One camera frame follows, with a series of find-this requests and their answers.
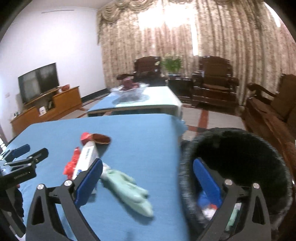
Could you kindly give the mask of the green rubber glove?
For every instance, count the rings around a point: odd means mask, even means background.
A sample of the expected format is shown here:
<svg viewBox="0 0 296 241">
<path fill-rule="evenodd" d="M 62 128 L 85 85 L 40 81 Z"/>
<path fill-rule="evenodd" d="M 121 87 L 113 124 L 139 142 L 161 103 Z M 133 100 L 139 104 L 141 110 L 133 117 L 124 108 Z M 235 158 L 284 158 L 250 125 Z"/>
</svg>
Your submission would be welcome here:
<svg viewBox="0 0 296 241">
<path fill-rule="evenodd" d="M 153 207 L 149 202 L 148 190 L 138 186 L 131 176 L 112 169 L 106 163 L 103 163 L 100 179 L 104 185 L 132 210 L 148 218 L 154 217 Z"/>
<path fill-rule="evenodd" d="M 227 225 L 226 225 L 226 228 L 225 228 L 225 230 L 226 230 L 227 232 L 229 232 L 230 229 L 232 228 L 232 226 L 234 226 L 234 223 L 235 223 L 236 217 L 237 217 L 237 215 L 238 215 L 240 209 L 241 209 L 241 202 L 236 203 L 236 204 L 234 205 L 234 209 L 233 209 L 233 211 L 232 211 L 232 213 L 231 213 L 230 219 L 229 219 L 229 221 L 228 221 L 228 223 L 227 223 Z"/>
</svg>

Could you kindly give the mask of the clear white plastic bag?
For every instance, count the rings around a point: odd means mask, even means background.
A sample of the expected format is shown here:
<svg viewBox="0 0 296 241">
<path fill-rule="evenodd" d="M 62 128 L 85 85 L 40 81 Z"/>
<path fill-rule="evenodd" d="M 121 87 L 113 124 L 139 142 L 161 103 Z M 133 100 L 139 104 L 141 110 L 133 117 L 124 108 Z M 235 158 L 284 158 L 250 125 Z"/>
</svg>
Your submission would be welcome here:
<svg viewBox="0 0 296 241">
<path fill-rule="evenodd" d="M 215 212 L 217 211 L 217 206 L 215 205 L 208 205 L 206 207 L 202 208 L 202 213 L 203 216 L 207 219 L 207 220 L 211 220 L 215 214 Z"/>
</svg>

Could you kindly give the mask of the blue plastic bag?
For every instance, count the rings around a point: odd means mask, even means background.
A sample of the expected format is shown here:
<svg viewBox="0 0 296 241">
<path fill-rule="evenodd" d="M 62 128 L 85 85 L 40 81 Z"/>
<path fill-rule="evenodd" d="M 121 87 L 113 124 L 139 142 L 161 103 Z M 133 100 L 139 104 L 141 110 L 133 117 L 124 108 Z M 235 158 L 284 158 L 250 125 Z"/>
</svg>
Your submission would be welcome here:
<svg viewBox="0 0 296 241">
<path fill-rule="evenodd" d="M 201 209 L 215 209 L 217 210 L 217 206 L 212 204 L 206 195 L 205 191 L 201 191 L 197 197 L 197 205 Z"/>
</svg>

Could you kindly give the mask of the black lined trash bin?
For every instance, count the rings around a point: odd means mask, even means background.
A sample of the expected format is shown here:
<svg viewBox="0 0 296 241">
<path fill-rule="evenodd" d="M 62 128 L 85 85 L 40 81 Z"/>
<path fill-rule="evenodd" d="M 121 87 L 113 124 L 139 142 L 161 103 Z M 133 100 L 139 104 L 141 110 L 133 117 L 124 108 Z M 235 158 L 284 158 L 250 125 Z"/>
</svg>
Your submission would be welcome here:
<svg viewBox="0 0 296 241">
<path fill-rule="evenodd" d="M 268 209 L 271 239 L 291 240 L 295 193 L 290 170 L 277 150 L 264 139 L 238 128 L 212 128 L 184 145 L 179 168 L 183 208 L 197 237 L 209 221 L 196 205 L 201 186 L 193 173 L 193 162 L 206 165 L 235 184 L 260 185 Z"/>
</svg>

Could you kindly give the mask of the red plastic wrapper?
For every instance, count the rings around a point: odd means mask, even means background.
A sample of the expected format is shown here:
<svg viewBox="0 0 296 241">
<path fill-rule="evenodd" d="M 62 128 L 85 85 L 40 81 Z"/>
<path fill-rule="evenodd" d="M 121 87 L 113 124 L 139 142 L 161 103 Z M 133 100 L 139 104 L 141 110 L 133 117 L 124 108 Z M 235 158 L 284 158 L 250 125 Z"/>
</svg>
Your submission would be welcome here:
<svg viewBox="0 0 296 241">
<path fill-rule="evenodd" d="M 67 179 L 72 179 L 80 154 L 81 154 L 80 148 L 76 147 L 71 157 L 71 160 L 66 164 L 63 171 L 63 175 L 66 175 Z"/>
</svg>

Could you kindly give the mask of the wooden tv cabinet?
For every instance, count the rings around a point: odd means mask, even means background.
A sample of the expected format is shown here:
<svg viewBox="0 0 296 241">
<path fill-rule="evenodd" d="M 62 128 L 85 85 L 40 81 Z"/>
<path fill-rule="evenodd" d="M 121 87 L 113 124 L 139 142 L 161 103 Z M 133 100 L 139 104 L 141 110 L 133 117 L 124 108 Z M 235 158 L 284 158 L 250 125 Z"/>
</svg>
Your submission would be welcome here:
<svg viewBox="0 0 296 241">
<path fill-rule="evenodd" d="M 34 123 L 58 120 L 82 107 L 79 87 L 54 88 L 24 105 L 24 110 L 11 120 L 13 133 L 19 135 Z"/>
</svg>

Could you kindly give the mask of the red brown paper cup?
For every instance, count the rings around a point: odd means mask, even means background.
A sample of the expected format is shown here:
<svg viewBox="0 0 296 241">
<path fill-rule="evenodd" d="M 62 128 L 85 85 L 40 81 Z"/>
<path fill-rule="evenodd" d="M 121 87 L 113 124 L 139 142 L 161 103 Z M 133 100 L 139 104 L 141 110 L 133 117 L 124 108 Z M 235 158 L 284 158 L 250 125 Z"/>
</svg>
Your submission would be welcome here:
<svg viewBox="0 0 296 241">
<path fill-rule="evenodd" d="M 85 145 L 89 141 L 93 141 L 97 144 L 107 145 L 111 142 L 111 138 L 109 136 L 99 134 L 99 133 L 87 133 L 84 132 L 81 135 L 80 141 L 82 145 Z"/>
</svg>

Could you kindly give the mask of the flat screen television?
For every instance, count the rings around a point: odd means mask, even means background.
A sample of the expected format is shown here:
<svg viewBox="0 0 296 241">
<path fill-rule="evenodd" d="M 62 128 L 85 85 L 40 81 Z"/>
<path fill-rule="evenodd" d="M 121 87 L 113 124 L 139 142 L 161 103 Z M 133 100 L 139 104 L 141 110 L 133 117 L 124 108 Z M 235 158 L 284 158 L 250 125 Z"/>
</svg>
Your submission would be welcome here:
<svg viewBox="0 0 296 241">
<path fill-rule="evenodd" d="M 19 76 L 18 85 L 23 103 L 28 103 L 49 90 L 59 87 L 56 63 Z"/>
</svg>

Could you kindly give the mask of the blue tablecloth near table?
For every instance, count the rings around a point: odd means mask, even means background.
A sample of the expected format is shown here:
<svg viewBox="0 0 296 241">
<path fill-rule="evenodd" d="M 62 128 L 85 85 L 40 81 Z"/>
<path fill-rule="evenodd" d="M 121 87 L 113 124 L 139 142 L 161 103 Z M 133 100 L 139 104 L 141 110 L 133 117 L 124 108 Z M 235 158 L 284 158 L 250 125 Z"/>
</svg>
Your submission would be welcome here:
<svg viewBox="0 0 296 241">
<path fill-rule="evenodd" d="M 109 115 L 37 123 L 26 128 L 8 146 L 28 144 L 31 153 L 47 148 L 49 156 L 39 163 L 35 178 L 21 184 L 23 208 L 29 211 L 39 184 L 59 186 L 73 151 L 84 132 L 111 138 L 99 147 L 110 168 L 126 173 L 148 190 L 153 218 L 144 217 L 122 203 L 101 182 L 94 198 L 81 212 L 100 240 L 189 240 L 178 182 L 180 141 L 185 123 L 168 114 Z"/>
</svg>

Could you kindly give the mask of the blue tablecloth table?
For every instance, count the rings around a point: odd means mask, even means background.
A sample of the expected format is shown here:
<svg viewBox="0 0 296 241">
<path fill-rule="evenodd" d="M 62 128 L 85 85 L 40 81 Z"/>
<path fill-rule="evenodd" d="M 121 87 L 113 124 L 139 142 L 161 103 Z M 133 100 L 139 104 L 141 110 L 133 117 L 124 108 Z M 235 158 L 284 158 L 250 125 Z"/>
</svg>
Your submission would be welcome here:
<svg viewBox="0 0 296 241">
<path fill-rule="evenodd" d="M 144 217 L 122 203 L 101 182 L 94 198 L 81 212 L 100 240 L 189 240 L 178 182 L 180 141 L 185 123 L 168 114 L 109 115 L 37 123 L 26 128 L 8 146 L 28 144 L 31 153 L 47 148 L 49 156 L 39 163 L 35 178 L 21 184 L 23 208 L 29 211 L 39 184 L 59 186 L 73 151 L 84 132 L 111 138 L 99 147 L 110 168 L 126 173 L 148 190 L 153 218 Z"/>
<path fill-rule="evenodd" d="M 124 98 L 111 93 L 95 104 L 87 115 L 103 116 L 129 113 L 165 113 L 182 118 L 182 103 L 167 86 L 147 87 L 138 98 Z"/>
</svg>

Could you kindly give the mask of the dark wooden sofa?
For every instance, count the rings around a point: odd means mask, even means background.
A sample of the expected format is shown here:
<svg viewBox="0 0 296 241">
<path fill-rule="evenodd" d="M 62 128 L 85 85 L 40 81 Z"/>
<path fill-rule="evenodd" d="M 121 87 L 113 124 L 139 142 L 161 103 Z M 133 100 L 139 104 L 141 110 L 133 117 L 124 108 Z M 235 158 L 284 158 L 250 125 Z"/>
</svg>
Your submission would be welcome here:
<svg viewBox="0 0 296 241">
<path fill-rule="evenodd" d="M 247 129 L 274 146 L 295 176 L 295 76 L 282 74 L 277 93 L 250 83 L 242 119 Z"/>
</svg>

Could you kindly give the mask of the red fruit in bowl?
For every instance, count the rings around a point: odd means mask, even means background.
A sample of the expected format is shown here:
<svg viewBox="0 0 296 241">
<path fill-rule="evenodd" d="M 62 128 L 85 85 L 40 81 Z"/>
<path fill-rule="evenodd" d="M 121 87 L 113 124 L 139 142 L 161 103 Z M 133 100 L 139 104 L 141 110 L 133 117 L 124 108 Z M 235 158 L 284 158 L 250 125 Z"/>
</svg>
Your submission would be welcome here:
<svg viewBox="0 0 296 241">
<path fill-rule="evenodd" d="M 133 82 L 133 80 L 128 78 L 128 77 L 121 81 L 121 85 L 122 85 L 122 90 L 123 91 L 136 89 L 136 88 L 140 87 L 139 83 Z"/>
</svg>

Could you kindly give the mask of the glass fruit bowl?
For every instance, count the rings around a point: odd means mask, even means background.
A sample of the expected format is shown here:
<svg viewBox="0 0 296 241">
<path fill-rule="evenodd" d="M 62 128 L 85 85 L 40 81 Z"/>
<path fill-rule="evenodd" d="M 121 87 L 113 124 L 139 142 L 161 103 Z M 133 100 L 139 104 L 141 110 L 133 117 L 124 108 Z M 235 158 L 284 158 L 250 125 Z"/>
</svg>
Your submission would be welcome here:
<svg viewBox="0 0 296 241">
<path fill-rule="evenodd" d="M 128 102 L 138 100 L 143 96 L 144 90 L 149 87 L 149 84 L 139 83 L 139 87 L 129 90 L 123 90 L 123 85 L 111 89 L 111 93 L 116 96 L 118 102 Z"/>
</svg>

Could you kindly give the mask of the potted green plant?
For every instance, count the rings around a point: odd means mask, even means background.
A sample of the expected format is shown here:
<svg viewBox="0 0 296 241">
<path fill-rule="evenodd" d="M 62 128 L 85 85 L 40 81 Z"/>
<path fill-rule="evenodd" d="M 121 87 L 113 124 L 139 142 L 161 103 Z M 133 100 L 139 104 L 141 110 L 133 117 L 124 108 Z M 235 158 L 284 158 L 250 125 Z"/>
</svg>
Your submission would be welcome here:
<svg viewBox="0 0 296 241">
<path fill-rule="evenodd" d="M 183 58 L 180 55 L 165 54 L 161 60 L 162 67 L 166 70 L 167 75 L 180 74 L 183 68 Z"/>
</svg>

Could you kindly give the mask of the floral beige curtains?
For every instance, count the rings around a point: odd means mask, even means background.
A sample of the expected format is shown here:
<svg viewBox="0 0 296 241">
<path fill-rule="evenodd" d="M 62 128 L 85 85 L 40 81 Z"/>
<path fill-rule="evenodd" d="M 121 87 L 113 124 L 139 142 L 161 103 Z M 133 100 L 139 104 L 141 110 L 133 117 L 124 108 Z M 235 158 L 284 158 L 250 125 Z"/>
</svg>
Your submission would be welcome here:
<svg viewBox="0 0 296 241">
<path fill-rule="evenodd" d="M 228 59 L 240 104 L 248 83 L 275 92 L 295 74 L 295 40 L 264 1 L 113 1 L 97 12 L 97 35 L 108 88 L 145 56 L 180 56 L 187 76 L 201 56 Z"/>
</svg>

